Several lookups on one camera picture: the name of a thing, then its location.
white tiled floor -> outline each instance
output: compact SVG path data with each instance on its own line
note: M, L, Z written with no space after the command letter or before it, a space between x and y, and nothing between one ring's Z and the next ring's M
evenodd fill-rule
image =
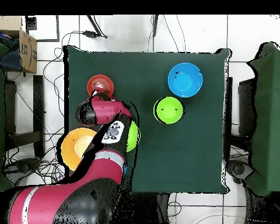
M179 51L184 51L184 39L176 15L165 15L170 31L175 38ZM179 15L179 22L183 28L186 51L192 53L214 53L220 48L232 50L229 63L229 76L233 77L233 107L232 132L238 133L239 104L237 87L240 81L254 77L252 69L246 64L252 60L261 43L274 41L280 45L280 16L270 15ZM69 44L85 51L147 51L152 52L152 39L148 47L148 38L152 31L151 15L113 15L96 16L96 20L108 39L99 37L87 38L84 35L73 34ZM61 47L61 39L72 31L94 31L87 16L59 16L60 42L41 42L37 46L37 74L42 75L44 67L50 60L55 59L54 48ZM63 40L67 44L69 35ZM175 43L168 31L163 15L159 16L154 51L174 51ZM63 74L63 62L52 62L45 69L45 76L53 82ZM8 73L14 78L18 73ZM24 78L20 75L16 79L18 91L32 108L32 74L27 73ZM64 98L63 76L56 80L60 96ZM58 98L53 85L44 82L45 92L45 126L48 132L54 133L64 124L64 118L58 109ZM64 110L63 101L60 101L61 111ZM32 130L33 115L22 99L16 98L16 126L17 132ZM54 145L60 135L53 137ZM46 142L46 148L52 146ZM21 147L18 158L34 156L33 146ZM53 159L54 152L47 155ZM37 177L30 176L22 184L40 183ZM226 184L230 192L226 195L218 194L187 194L178 193L175 217L170 217L171 224L243 224L246 212L246 199L243 187L233 182L226 174ZM170 201L175 201L172 194ZM169 215L174 214L174 204L169 206Z

blue bowl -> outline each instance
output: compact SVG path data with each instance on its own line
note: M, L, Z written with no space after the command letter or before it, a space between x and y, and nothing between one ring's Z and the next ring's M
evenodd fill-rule
M188 62L177 64L168 75L169 88L179 97L196 95L202 86L202 81L200 69Z

bowl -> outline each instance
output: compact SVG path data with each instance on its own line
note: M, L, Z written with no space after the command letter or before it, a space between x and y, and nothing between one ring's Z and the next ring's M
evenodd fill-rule
M94 90L101 91L111 97L114 90L113 82L108 76L95 75L87 83L87 91L90 96Z
M191 63L174 66L168 75L168 86L172 93L179 97L196 95L202 86L202 72Z
M137 143L140 141L140 131L135 122L132 121L129 132L128 132L128 143L127 143L127 152L133 150Z
M76 170L95 135L96 132L88 128L74 129L66 135L61 144L61 156L69 169Z
M153 107L153 115L162 124L174 124L183 116L184 107L174 97L163 97Z

wire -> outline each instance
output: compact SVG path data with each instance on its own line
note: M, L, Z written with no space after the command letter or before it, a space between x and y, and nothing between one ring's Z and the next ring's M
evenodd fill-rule
M44 141L44 142L48 142L49 140L51 140L52 137L53 137L54 135L56 135L59 131L61 131L63 128L64 128L64 127L61 127L61 128L60 128L58 131L56 131L48 140L46 140L46 141Z
M177 21L178 21L178 25L180 25L180 21L179 21L179 18L177 17L177 15L176 15L176 19L177 19ZM181 30L181 32L183 33L183 37L184 37L184 31L183 31L183 29L181 28L181 25L180 25L180 30ZM185 38L184 38L184 51L186 51L186 40L185 40Z
M20 74L18 74L14 79L11 79L10 81L14 81L14 80L17 79L21 74L22 74L22 71L21 71Z
M20 152L20 149L19 149L18 147L16 147L16 148L18 149L17 152L14 153L14 154L9 158L10 163L12 163L11 159L12 159L17 153Z
M44 67L44 69L43 69L43 76L44 76L44 78L45 78L47 81L49 81L49 82L54 86L55 94L56 94L57 97L58 97L58 108L59 108L59 112L62 114L63 117L64 117L64 115L63 115L63 113L61 112L61 109L60 109L60 101L59 101L59 100L61 99L63 102L64 102L64 100L60 97L59 90L58 90L58 88L56 87L55 82L56 82L56 80L57 80L58 78L60 78L60 77L61 77L62 75L64 75L64 74L62 74L62 75L60 75L59 77L57 77L57 78L54 80L54 83L52 83L52 81L50 81L50 80L45 76L45 69L46 69L46 67L47 67L51 62L56 61L56 60L59 60L59 61L62 60L62 59L60 59L60 56L62 55L62 52L63 52L63 40L64 40L64 38L65 38L67 35L70 35L69 40L68 40L68 45L69 45L69 42L70 42L70 40L71 40L71 35L72 35L72 34L77 34L77 33L79 34L79 33L82 33L82 32L80 32L80 31L72 31L72 32L70 32L70 33L67 33L67 34L62 38L62 40L61 40L61 48L55 48L55 49L54 49L54 54L55 54L56 58L55 58L54 60L50 61L50 62ZM58 50L58 49L61 50L60 55L57 55L57 54L56 54L56 50ZM30 111L35 115L35 113L34 113L33 110L29 107L29 105L26 103L26 101L24 100L24 98L22 97L22 95L18 92L17 88L16 88L14 85L13 85L13 87L15 88L15 90L17 91L17 93L19 94L19 96L22 98L22 100L24 101L25 105L26 105L26 106L30 109ZM39 122L41 122L41 124L43 125L44 129L47 131L47 134L48 134L49 137L50 137L49 140L46 140L45 142L51 141L53 146L50 147L50 148L45 152L44 156L40 159L40 162L39 162L38 167L37 167L37 171L34 171L34 173L38 174L38 175L42 178L42 180L44 181L44 184L46 184L46 180L45 180L46 177L51 178L51 181L53 181L53 182L57 182L59 178L64 177L64 172L61 171L61 170L59 169L59 167L58 167L58 166L63 166L63 165L59 164L58 161L57 161L57 159L56 159L56 150L55 150L56 146L55 146L54 143L53 143L52 137L53 137L57 132L59 132L61 129L63 129L64 127L60 128L56 133L50 135L50 133L48 132L48 130L47 130L47 128L45 127L44 123L43 123L42 121L40 121L40 119L38 118L38 116L36 116L36 117L37 117L37 119L39 120ZM18 149L17 152L16 152L15 154L13 154L10 158L7 159L8 163L9 163L9 162L13 163L13 161L17 161L16 159L13 159L13 157L14 157L17 153L19 153L19 148L17 147L17 149ZM55 151L55 152L54 152L54 153L55 153L55 159L53 159L53 160L50 161L50 162L45 161L45 160L44 160L44 157L45 157L51 150L54 150L54 151ZM46 168L47 168L48 170L47 170L46 174L43 174L43 171L44 171Z
M163 15L163 16L164 16L164 20L165 20L165 22L166 22L166 25L167 25L168 31L169 31L169 33L171 34L171 31L170 31L169 26L168 26L168 24L167 24L167 21L166 21L165 15ZM175 39L173 38L173 35L172 35L172 34L171 34L171 37L172 37L172 39L173 39L173 41L174 41L174 43L175 43L175 46L176 46L177 51L179 52L179 48L177 47L177 44L176 44Z
M239 153L240 154L240 156L242 156L242 157L244 157L245 155L243 155L243 154L241 154L239 151L237 151L234 147L232 147L232 146L230 146L232 149L234 149L237 153Z
M25 102L24 98L23 98L22 95L19 93L19 91L17 90L17 88L16 88L14 85L12 85L12 86L15 88L15 90L17 91L17 93L19 94L19 96L22 98L22 100L24 101L25 105L30 109L30 111L34 114L34 116L35 116L35 117L39 120L39 122L43 125L43 127L44 127L44 129L47 131L49 137L51 137L51 135L50 135L48 129L46 128L46 126L44 125L44 123L38 118L38 116L37 116L37 115L33 112L33 110L28 106L28 104Z
M151 40L150 37L151 37L151 35L152 35L152 32L153 32L153 30L152 30L151 33L149 34L147 52L148 52L148 49L149 49L149 42L150 42L150 40Z
M103 35L102 37L104 37L104 38L106 39L106 38L107 38L107 36L106 36L106 35L104 35L104 33L102 32L102 30L101 30L100 26L97 24L95 15L93 16L93 19L94 19L94 22L96 23L96 26L99 28L100 32L102 33L102 35Z

green table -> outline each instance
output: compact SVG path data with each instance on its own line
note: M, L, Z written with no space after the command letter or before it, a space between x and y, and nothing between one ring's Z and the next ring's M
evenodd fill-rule
M133 192L227 192L221 178L224 65L228 49L217 54L93 53L67 46L67 55L69 130L81 127L75 119L75 110L89 97L86 85L93 75L107 75L114 83L116 99L133 102L137 107L141 140L135 167L135 151L127 154L129 172L134 168ZM181 62L195 64L202 71L203 85L191 98L178 97L186 107L184 118L163 125L154 118L153 105L163 96L174 97L167 77Z

